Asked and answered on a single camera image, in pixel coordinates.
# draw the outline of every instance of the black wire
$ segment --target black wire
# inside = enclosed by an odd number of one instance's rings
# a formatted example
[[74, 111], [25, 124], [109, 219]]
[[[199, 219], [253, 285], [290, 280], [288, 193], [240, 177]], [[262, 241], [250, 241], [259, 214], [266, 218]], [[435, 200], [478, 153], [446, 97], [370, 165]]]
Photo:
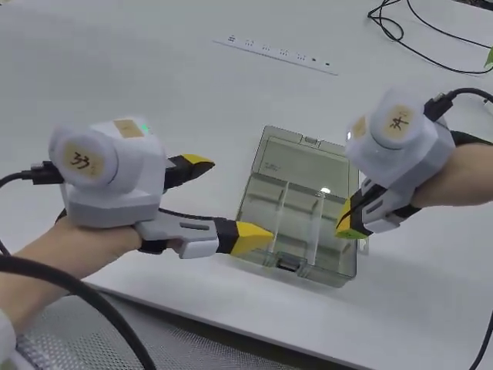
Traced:
[[[11, 183], [12, 181], [15, 181], [15, 180], [28, 180], [29, 179], [29, 176], [26, 175], [26, 173], [23, 173], [23, 172], [17, 172], [17, 173], [12, 173], [10, 175], [7, 175], [5, 177], [3, 177], [2, 179], [0, 179], [0, 189], [8, 184], [8, 183]], [[10, 252], [8, 251], [7, 247], [2, 243], [2, 241], [0, 240], [0, 252], [2, 252], [2, 254], [4, 256], [10, 256]]]
[[462, 95], [462, 94], [472, 94], [472, 95], [477, 95], [483, 98], [484, 100], [489, 101], [490, 103], [493, 103], [493, 95], [490, 94], [489, 92], [485, 92], [484, 90], [481, 89], [476, 89], [474, 87], [463, 87], [460, 89], [455, 89], [447, 93], [445, 96], [453, 100], [457, 96]]
[[[402, 39], [404, 38], [404, 29], [402, 28], [402, 26], [399, 25], [393, 19], [390, 19], [390, 18], [387, 18], [387, 17], [382, 16], [382, 11], [383, 11], [383, 9], [386, 6], [396, 4], [396, 3], [400, 2], [400, 1], [401, 0], [383, 0], [382, 3], [378, 7], [376, 7], [375, 9], [373, 9], [371, 11], [369, 11], [368, 14], [367, 14], [367, 17], [369, 19], [371, 19], [373, 22], [375, 22], [377, 25], [379, 25], [380, 28], [382, 29], [382, 31], [384, 32], [384, 34], [390, 40], [392, 40], [394, 42], [397, 42], [399, 45], [405, 47], [410, 52], [413, 52], [417, 56], [420, 56], [421, 58], [429, 61], [430, 63], [435, 64], [436, 66], [438, 66], [440, 68], [443, 68], [443, 69], [446, 69], [446, 70], [451, 71], [451, 72], [456, 72], [456, 73], [465, 74], [465, 75], [484, 75], [484, 74], [489, 73], [490, 71], [493, 70], [493, 66], [490, 69], [486, 69], [484, 71], [464, 71], [464, 70], [461, 70], [461, 69], [451, 68], [449, 66], [446, 66], [445, 64], [442, 64], [440, 62], [437, 62], [436, 60], [434, 60], [434, 59], [426, 56], [425, 54], [419, 52], [418, 50], [413, 49], [410, 46], [408, 46], [407, 44], [403, 43], [402, 42]], [[440, 32], [440, 33], [442, 33], [444, 35], [449, 36], [449, 37], [452, 37], [453, 39], [458, 39], [458, 40], [461, 40], [461, 41], [464, 41], [464, 42], [469, 42], [469, 43], [471, 43], [473, 45], [481, 46], [481, 47], [484, 47], [484, 48], [487, 48], [487, 49], [490, 49], [491, 48], [491, 46], [483, 45], [483, 44], [481, 44], [479, 42], [472, 41], [472, 40], [469, 40], [469, 39], [464, 39], [462, 37], [459, 37], [459, 36], [456, 36], [456, 35], [452, 35], [451, 33], [445, 32], [445, 31], [443, 31], [441, 29], [438, 29], [438, 28], [434, 27], [430, 23], [428, 23], [425, 20], [423, 20], [423, 18], [420, 17], [416, 13], [416, 11], [413, 9], [413, 7], [412, 7], [412, 5], [410, 3], [410, 0], [407, 0], [407, 5], [408, 5], [409, 9], [412, 11], [412, 13], [414, 14], [414, 16], [416, 16], [421, 22], [423, 22], [428, 27], [431, 27], [433, 30], [438, 31], [438, 32]], [[400, 35], [399, 36], [396, 36], [391, 31], [389, 31], [389, 29], [384, 25], [384, 22], [389, 22], [392, 25], [394, 25], [395, 27], [397, 27]]]
[[479, 364], [481, 363], [481, 360], [485, 356], [486, 348], [488, 348], [488, 344], [490, 342], [492, 333], [493, 333], [493, 312], [491, 313], [490, 322], [488, 323], [488, 327], [486, 328], [485, 338], [483, 339], [483, 342], [481, 343], [481, 347], [479, 348], [478, 355], [476, 356], [476, 359], [472, 363], [469, 370], [476, 370], [478, 368]]
[[431, 29], [434, 29], [435, 31], [440, 32], [443, 35], [450, 36], [453, 39], [457, 39], [457, 40], [461, 40], [461, 41], [464, 41], [464, 42], [468, 42], [468, 43], [470, 43], [472, 45], [481, 46], [482, 48], [485, 48], [485, 49], [491, 49], [491, 46], [488, 46], [488, 45], [485, 45], [485, 44], [481, 44], [480, 42], [476, 42], [476, 41], [473, 41], [473, 40], [464, 39], [463, 37], [460, 37], [460, 36], [457, 36], [457, 35], [453, 35], [453, 34], [451, 34], [449, 32], [444, 31], [443, 29], [439, 29], [439, 28], [435, 27], [434, 25], [431, 25], [430, 23], [426, 22], [422, 17], [420, 17], [418, 13], [416, 13], [416, 11], [414, 10], [414, 8], [411, 5], [411, 1], [410, 0], [406, 0], [406, 2], [407, 2], [407, 6], [409, 7], [409, 10], [411, 10], [411, 12], [414, 14], [414, 16], [417, 19], [419, 19], [421, 21], [421, 23], [427, 25]]
[[156, 370], [146, 347], [125, 318], [97, 291], [64, 271], [19, 257], [0, 256], [0, 271], [47, 281], [77, 295], [98, 310], [121, 334], [145, 370]]

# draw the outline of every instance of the socket outlet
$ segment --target socket outlet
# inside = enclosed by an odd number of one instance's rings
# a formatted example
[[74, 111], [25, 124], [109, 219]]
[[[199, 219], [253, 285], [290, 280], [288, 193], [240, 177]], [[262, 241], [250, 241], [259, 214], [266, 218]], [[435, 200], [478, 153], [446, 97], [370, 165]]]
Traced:
[[244, 50], [245, 52], [252, 52], [259, 56], [266, 56], [282, 62], [288, 62], [290, 64], [315, 69], [320, 72], [337, 76], [333, 66], [326, 59], [306, 55], [294, 50], [273, 47], [265, 42], [258, 42], [252, 39], [240, 39], [234, 35], [230, 35], [225, 39], [214, 40], [214, 42], [235, 49]]

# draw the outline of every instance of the round label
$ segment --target round label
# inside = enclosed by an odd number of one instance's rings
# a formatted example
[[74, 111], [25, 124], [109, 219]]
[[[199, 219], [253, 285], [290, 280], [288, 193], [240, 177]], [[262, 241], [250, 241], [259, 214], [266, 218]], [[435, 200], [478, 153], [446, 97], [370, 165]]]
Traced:
[[63, 165], [84, 177], [95, 180], [101, 177], [105, 161], [99, 154], [68, 142], [63, 150]]

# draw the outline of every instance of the sticker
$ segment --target sticker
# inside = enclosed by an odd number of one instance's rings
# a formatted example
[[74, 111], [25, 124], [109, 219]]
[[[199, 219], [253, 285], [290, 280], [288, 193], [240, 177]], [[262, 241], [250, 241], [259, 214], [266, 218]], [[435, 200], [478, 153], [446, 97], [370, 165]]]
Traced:
[[413, 119], [414, 112], [408, 106], [397, 104], [387, 116], [384, 133], [389, 139], [402, 140]]
[[102, 175], [105, 161], [99, 154], [69, 142], [65, 145], [63, 152], [63, 164], [85, 177], [97, 179]]
[[117, 119], [113, 122], [120, 132], [120, 135], [122, 135], [124, 139], [131, 139], [133, 137], [144, 137], [141, 129], [131, 119]]
[[491, 48], [488, 53], [488, 57], [486, 58], [485, 68], [493, 67], [493, 48]]
[[361, 117], [351, 129], [353, 133], [353, 138], [357, 139], [358, 137], [363, 136], [367, 132], [367, 123], [364, 117]]

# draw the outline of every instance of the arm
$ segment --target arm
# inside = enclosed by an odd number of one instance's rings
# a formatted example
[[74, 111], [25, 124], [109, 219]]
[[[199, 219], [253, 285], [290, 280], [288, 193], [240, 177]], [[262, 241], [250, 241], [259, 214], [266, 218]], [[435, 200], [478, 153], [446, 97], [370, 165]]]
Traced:
[[[15, 256], [56, 267], [80, 279], [140, 245], [140, 237], [131, 227], [89, 230], [74, 227], [64, 218]], [[0, 273], [0, 310], [17, 334], [30, 318], [64, 294], [44, 281]]]
[[473, 206], [493, 200], [493, 146], [467, 144], [455, 149], [440, 173], [421, 185], [411, 204]]

